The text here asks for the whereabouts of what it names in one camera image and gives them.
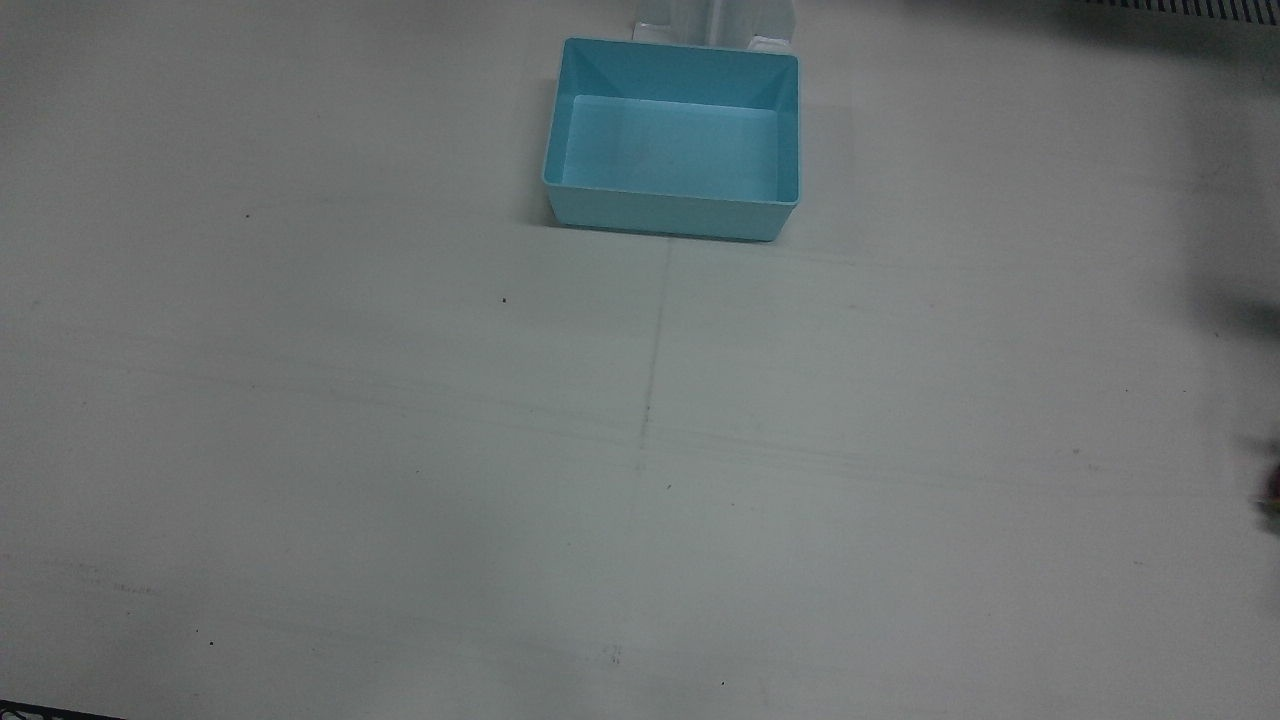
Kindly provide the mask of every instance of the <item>white table surface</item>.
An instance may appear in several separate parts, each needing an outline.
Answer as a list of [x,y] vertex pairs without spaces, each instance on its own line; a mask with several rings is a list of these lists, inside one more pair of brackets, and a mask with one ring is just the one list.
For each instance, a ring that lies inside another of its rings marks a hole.
[[772,245],[550,219],[631,0],[0,6],[0,697],[1275,717],[1280,35],[1065,5],[797,3]]

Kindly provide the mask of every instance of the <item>scratch mark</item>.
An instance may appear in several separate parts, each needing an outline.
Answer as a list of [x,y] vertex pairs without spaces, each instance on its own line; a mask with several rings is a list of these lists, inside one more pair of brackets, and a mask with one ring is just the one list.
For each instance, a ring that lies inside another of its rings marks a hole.
[[[662,346],[662,318],[667,311],[667,286],[671,281],[671,254],[676,241],[667,238],[667,255],[662,263],[662,288],[658,291],[658,320],[654,323],[653,348],[649,352],[649,380],[644,388],[644,416],[640,420],[640,451],[645,450],[649,439],[649,415],[653,413],[653,383],[658,368],[658,351]],[[637,466],[644,464],[641,457]]]

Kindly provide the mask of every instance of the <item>black grille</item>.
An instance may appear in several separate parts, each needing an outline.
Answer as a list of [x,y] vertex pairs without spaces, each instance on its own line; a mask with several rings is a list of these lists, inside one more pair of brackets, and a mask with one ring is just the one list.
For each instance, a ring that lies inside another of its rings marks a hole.
[[1276,0],[1084,0],[1130,10],[1156,10],[1215,20],[1239,20],[1263,26],[1276,24]]

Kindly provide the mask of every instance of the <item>plastic bin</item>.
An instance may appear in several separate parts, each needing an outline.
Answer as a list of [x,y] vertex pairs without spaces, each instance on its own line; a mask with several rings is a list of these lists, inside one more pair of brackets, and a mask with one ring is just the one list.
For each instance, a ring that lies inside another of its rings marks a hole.
[[800,200],[791,55],[571,37],[543,181],[566,225],[767,241]]

